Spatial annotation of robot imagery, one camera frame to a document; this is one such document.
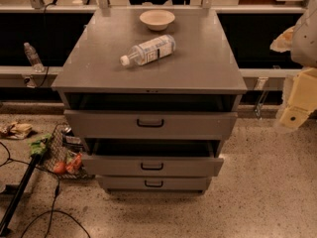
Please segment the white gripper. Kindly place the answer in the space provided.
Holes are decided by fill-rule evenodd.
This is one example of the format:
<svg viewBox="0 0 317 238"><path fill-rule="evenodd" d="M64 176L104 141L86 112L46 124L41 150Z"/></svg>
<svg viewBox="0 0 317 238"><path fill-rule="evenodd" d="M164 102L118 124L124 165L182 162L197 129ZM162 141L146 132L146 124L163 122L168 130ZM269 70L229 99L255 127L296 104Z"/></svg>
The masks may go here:
<svg viewBox="0 0 317 238"><path fill-rule="evenodd" d="M277 133L290 133L303 125L317 109L317 69L305 67L283 84L282 104L273 123Z"/></svg>

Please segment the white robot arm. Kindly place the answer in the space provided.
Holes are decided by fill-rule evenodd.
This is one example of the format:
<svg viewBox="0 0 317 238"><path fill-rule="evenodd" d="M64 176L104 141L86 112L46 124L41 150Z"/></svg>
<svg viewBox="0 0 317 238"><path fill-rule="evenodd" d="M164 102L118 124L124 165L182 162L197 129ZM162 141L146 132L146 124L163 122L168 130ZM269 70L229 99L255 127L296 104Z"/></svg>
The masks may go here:
<svg viewBox="0 0 317 238"><path fill-rule="evenodd" d="M317 109L317 0L309 0L296 24L280 34L269 48L278 53L290 52L291 59L302 65L299 73L284 81L283 102L273 125L278 133L290 133Z"/></svg>

